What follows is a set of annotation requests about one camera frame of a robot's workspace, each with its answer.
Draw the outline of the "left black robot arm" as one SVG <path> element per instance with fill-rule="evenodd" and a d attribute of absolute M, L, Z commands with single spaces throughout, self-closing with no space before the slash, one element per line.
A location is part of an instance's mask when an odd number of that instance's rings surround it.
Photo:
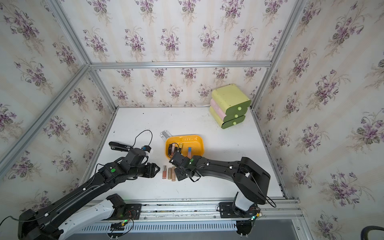
<path fill-rule="evenodd" d="M 148 162 L 144 149 L 130 149 L 125 157 L 106 163 L 84 184 L 38 211 L 26 210 L 19 217 L 20 240 L 59 240 L 65 234 L 65 221 L 83 206 L 127 180 L 154 178 L 160 171 Z"/>

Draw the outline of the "beige lipstick tube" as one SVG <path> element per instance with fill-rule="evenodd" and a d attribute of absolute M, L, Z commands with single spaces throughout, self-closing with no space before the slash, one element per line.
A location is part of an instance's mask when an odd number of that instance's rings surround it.
<path fill-rule="evenodd" d="M 172 168 L 168 168 L 168 180 L 172 179 Z"/>

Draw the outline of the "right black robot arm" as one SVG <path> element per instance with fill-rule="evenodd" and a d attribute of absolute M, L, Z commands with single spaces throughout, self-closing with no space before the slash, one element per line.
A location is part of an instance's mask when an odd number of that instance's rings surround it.
<path fill-rule="evenodd" d="M 271 176 L 248 157 L 224 162 L 175 153 L 169 163 L 175 167 L 178 181 L 188 178 L 197 182 L 202 177 L 213 177 L 234 183 L 239 189 L 233 203 L 235 210 L 246 212 L 253 206 L 267 203 Z"/>

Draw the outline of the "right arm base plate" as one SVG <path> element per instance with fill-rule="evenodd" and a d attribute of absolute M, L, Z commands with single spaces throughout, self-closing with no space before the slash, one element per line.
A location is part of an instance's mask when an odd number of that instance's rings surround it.
<path fill-rule="evenodd" d="M 216 210 L 222 219 L 244 218 L 254 220 L 262 215 L 261 209 L 256 204 L 251 205 L 249 210 L 244 211 L 237 208 L 234 202 L 221 202 Z"/>

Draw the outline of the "rose lip gloss tube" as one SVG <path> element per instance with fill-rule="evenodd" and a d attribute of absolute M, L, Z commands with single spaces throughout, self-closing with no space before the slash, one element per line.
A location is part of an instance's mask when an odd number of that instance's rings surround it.
<path fill-rule="evenodd" d="M 163 180 L 167 179 L 167 176 L 168 176 L 168 167 L 163 166 L 162 179 Z"/>

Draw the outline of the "black lipstick tube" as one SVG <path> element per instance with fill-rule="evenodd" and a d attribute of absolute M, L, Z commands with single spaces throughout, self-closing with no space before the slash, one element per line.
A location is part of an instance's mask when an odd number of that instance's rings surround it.
<path fill-rule="evenodd" d="M 169 144 L 169 147 L 168 147 L 168 155 L 169 156 L 172 154 L 172 147 L 173 147 L 173 145 Z"/>

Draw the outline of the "tan lipstick tube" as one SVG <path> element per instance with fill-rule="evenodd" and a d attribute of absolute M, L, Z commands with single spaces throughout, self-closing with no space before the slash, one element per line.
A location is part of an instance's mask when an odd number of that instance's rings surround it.
<path fill-rule="evenodd" d="M 175 182 L 176 181 L 176 172 L 175 172 L 175 167 L 172 167 L 171 168 L 171 179 L 172 179 L 172 182 Z"/>

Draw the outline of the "yellow plastic storage box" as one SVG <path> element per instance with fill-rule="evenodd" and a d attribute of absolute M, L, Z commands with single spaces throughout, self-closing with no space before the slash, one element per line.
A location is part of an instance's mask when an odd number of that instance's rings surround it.
<path fill-rule="evenodd" d="M 169 144 L 172 144 L 172 154 L 168 155 Z M 173 136 L 167 139 L 165 144 L 165 155 L 170 160 L 176 152 L 188 156 L 188 147 L 192 148 L 192 156 L 203 156 L 205 153 L 203 139 L 198 135 Z"/>

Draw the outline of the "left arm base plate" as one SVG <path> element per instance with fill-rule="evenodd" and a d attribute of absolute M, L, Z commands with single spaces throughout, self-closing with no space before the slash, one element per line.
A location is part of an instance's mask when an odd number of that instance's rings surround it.
<path fill-rule="evenodd" d="M 142 206 L 142 204 L 125 204 L 124 206 L 119 206 L 114 209 L 112 215 L 106 220 L 138 220 L 140 218 Z"/>

